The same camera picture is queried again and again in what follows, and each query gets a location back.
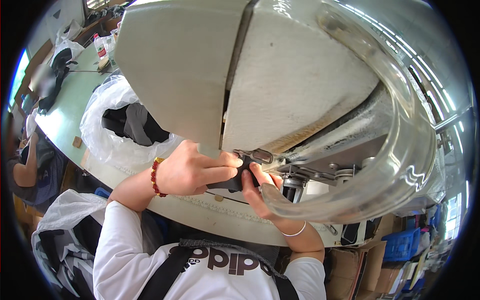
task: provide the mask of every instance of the table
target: table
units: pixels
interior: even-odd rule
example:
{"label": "table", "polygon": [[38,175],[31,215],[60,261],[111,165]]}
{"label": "table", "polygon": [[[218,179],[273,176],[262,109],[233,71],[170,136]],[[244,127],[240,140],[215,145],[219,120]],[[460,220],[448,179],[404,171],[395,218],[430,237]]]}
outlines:
{"label": "table", "polygon": [[[89,45],[77,59],[77,70],[96,70],[98,56],[95,48]],[[63,81],[57,101],[46,116],[37,116],[36,121],[49,139],[76,165],[114,189],[122,180],[140,172],[150,164],[134,168],[114,167],[98,162],[93,155],[72,146],[75,136],[81,136],[80,120],[93,89],[101,84],[107,74],[91,72],[70,73]],[[168,195],[155,197],[148,209],[169,219],[221,236],[250,242],[286,246],[282,234],[268,220],[259,218],[251,207],[244,203],[241,193],[230,194],[226,190],[209,191],[197,196]],[[225,198],[219,202],[215,194]],[[334,225],[338,235],[333,236],[322,224],[312,223],[322,236],[326,247],[341,246],[342,225]],[[355,244],[364,242],[366,222],[361,222]]]}
{"label": "table", "polygon": [[[89,45],[76,59],[78,65],[74,70],[96,71],[99,57],[95,46]],[[72,146],[75,136],[81,136],[80,121],[84,114],[93,89],[101,84],[108,73],[71,72],[63,80],[55,104],[45,116],[37,115],[35,121],[47,137],[72,162],[80,166],[86,146]]]}

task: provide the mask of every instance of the seated worker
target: seated worker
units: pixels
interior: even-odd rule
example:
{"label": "seated worker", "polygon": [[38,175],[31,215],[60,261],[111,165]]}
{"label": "seated worker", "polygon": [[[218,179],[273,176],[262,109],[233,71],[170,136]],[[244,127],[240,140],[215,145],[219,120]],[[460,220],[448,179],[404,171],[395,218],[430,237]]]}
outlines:
{"label": "seated worker", "polygon": [[[207,184],[233,178],[241,165],[236,154],[222,152],[218,159],[212,159],[199,154],[197,144],[187,140],[167,159],[154,164],[153,171],[149,168],[122,181],[107,202],[94,260],[95,297],[326,299],[325,251],[320,235],[308,222],[284,219],[270,212],[247,170],[241,175],[245,199],[259,217],[270,220],[284,234],[293,250],[284,275],[257,253],[228,243],[180,240],[161,246],[153,255],[143,252],[140,212],[156,194],[202,194]],[[282,184],[280,177],[262,172],[260,165],[251,163],[250,168],[260,184]]]}
{"label": "seated worker", "polygon": [[[13,123],[13,116],[10,116],[10,123]],[[14,139],[11,132],[9,140]],[[38,139],[36,132],[30,136],[26,163],[22,162],[17,152],[18,145],[14,142],[9,143],[8,151],[11,155],[7,160],[7,181],[11,192],[24,203],[44,214],[60,193],[62,174],[66,164],[64,156],[55,151],[51,162],[45,164],[39,173],[37,169]]]}

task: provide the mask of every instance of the red bead bracelet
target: red bead bracelet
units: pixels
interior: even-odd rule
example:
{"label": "red bead bracelet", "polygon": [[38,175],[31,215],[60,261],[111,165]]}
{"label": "red bead bracelet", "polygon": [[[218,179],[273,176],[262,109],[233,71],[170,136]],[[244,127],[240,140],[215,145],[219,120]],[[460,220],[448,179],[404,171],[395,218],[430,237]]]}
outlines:
{"label": "red bead bracelet", "polygon": [[157,196],[160,196],[160,197],[165,197],[167,194],[160,193],[160,191],[158,190],[158,187],[155,183],[156,167],[164,160],[165,160],[164,158],[155,157],[155,160],[153,161],[152,174],[151,174],[152,175],[152,178],[151,178],[152,179],[152,187],[155,190],[155,194],[157,194]]}

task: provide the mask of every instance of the silver bangle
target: silver bangle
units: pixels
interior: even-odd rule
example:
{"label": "silver bangle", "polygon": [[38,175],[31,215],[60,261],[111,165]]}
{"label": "silver bangle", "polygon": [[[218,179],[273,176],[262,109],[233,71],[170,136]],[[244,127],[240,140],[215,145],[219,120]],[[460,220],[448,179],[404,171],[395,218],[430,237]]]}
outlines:
{"label": "silver bangle", "polygon": [[297,233],[295,233],[295,234],[285,234],[285,233],[282,232],[282,234],[283,234],[284,236],[286,236],[286,237],[295,237],[295,236],[301,234],[301,233],[305,230],[305,227],[307,227],[307,221],[304,221],[303,227],[300,229],[299,232],[297,232]]}

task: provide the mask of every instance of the gray checkered fabric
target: gray checkered fabric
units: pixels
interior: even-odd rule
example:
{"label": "gray checkered fabric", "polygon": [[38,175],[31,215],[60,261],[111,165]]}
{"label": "gray checkered fabric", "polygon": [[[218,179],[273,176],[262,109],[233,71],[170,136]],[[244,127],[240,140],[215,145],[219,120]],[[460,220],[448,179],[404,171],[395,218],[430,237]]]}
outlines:
{"label": "gray checkered fabric", "polygon": [[186,248],[219,247],[219,248],[237,249],[238,251],[240,251],[242,253],[245,253],[245,254],[249,254],[249,255],[255,257],[256,259],[258,259],[259,261],[261,261],[262,263],[264,263],[266,266],[268,266],[270,271],[275,276],[277,276],[281,279],[288,279],[285,275],[277,272],[275,270],[274,266],[272,265],[272,263],[269,260],[265,259],[261,255],[255,253],[251,250],[248,250],[246,248],[243,248],[243,247],[240,247],[240,246],[237,246],[237,245],[220,243],[220,242],[215,242],[215,241],[211,241],[211,240],[184,240],[184,239],[180,239],[179,246],[186,247]]}

